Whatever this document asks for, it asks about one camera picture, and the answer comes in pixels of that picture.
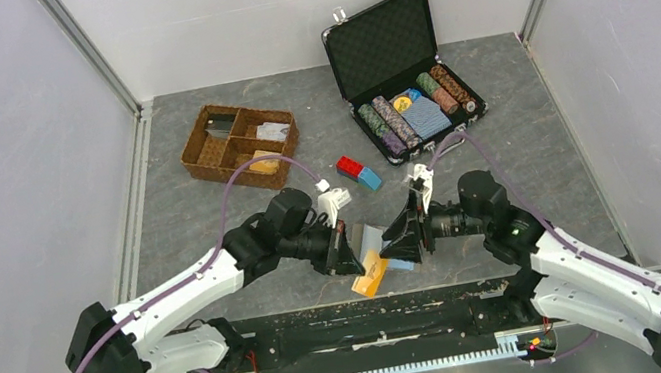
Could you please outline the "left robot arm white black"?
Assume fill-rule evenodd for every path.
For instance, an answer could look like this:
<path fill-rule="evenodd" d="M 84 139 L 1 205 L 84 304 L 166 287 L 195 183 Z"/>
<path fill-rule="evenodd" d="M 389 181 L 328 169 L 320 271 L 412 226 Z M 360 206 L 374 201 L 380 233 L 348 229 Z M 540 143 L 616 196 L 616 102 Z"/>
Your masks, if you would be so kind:
<path fill-rule="evenodd" d="M 217 247 L 139 298 L 78 316 L 65 358 L 72 373 L 237 372 L 247 360 L 242 335 L 224 319 L 197 330 L 177 327 L 201 309 L 274 271 L 282 259 L 309 262 L 319 274 L 365 272 L 338 214 L 351 197 L 331 188 L 311 198 L 284 188 L 267 209 L 225 232 Z"/>

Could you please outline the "gold credit card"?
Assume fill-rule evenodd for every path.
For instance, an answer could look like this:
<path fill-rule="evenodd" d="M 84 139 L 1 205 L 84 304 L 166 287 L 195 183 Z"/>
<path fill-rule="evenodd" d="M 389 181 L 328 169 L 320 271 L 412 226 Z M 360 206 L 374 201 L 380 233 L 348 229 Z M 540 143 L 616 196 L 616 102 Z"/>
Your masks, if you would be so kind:
<path fill-rule="evenodd" d="M 253 162 L 248 166 L 250 171 L 261 175 L 274 175 L 279 170 L 280 160 L 271 159 L 277 152 L 255 150 L 252 155 Z"/>
<path fill-rule="evenodd" d="M 352 292 L 367 298 L 375 297 L 389 263 L 390 260 L 382 258 L 376 249 L 369 249 L 363 260 L 366 272 L 353 281 Z"/>

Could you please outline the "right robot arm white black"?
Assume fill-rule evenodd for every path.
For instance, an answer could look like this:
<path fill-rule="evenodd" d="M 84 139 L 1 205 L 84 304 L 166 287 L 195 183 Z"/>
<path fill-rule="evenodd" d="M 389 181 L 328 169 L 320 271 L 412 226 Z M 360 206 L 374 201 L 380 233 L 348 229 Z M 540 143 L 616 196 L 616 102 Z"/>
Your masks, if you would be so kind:
<path fill-rule="evenodd" d="M 623 340 L 661 368 L 661 272 L 606 254 L 510 202 L 489 171 L 458 180 L 457 202 L 429 198 L 415 179 L 399 216 L 383 233 L 387 258 L 421 262 L 439 239 L 482 236 L 499 261 L 518 266 L 506 311 L 517 323 L 540 316 Z"/>

